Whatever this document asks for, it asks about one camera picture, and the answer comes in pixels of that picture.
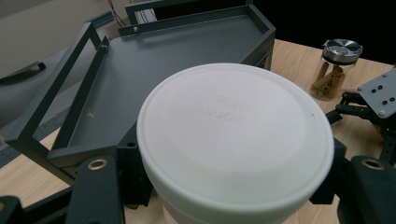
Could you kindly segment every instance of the white round lid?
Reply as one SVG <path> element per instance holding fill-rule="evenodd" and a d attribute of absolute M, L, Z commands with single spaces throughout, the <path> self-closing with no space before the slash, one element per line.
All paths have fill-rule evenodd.
<path fill-rule="evenodd" d="M 306 200 L 332 165 L 332 130 L 316 102 L 275 73 L 236 63 L 167 78 L 143 104 L 137 137 L 161 188 L 224 209 Z"/>

